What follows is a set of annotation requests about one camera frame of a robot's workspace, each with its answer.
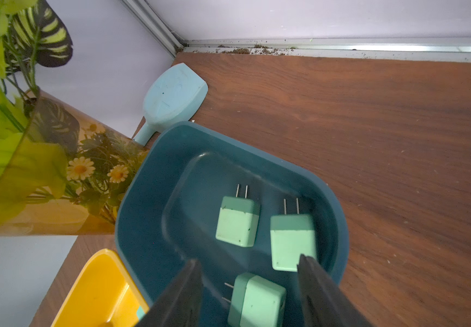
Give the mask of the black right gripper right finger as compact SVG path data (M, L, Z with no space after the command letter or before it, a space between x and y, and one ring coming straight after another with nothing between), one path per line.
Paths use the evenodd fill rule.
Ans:
M305 326L373 325L314 258L299 257L298 281Z

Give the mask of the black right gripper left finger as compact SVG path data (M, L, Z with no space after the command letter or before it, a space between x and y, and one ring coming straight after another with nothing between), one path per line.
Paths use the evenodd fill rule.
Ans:
M202 265L189 260L135 325L199 326L203 295Z

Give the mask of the green plug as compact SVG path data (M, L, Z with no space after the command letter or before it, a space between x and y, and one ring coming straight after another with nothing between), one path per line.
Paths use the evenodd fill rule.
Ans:
M143 317L144 317L144 315L145 315L145 311L144 311L144 309L143 309L142 307L139 307L139 308L137 309L137 313L136 313L136 314L137 314L138 320L142 320Z
M248 198L248 185L244 197L239 197L241 185L238 184L235 196L224 196L220 205L215 237L218 241L253 247L257 235L261 205Z
M238 275L232 287L228 326L282 326L287 290L251 272Z

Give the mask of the teal plug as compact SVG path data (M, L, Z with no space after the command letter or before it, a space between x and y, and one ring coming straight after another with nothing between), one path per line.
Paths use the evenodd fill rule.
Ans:
M318 257L314 217L300 212L298 198L295 204L296 214L288 214L287 199L284 198L284 213L270 218L271 258L275 271L296 272L301 255Z

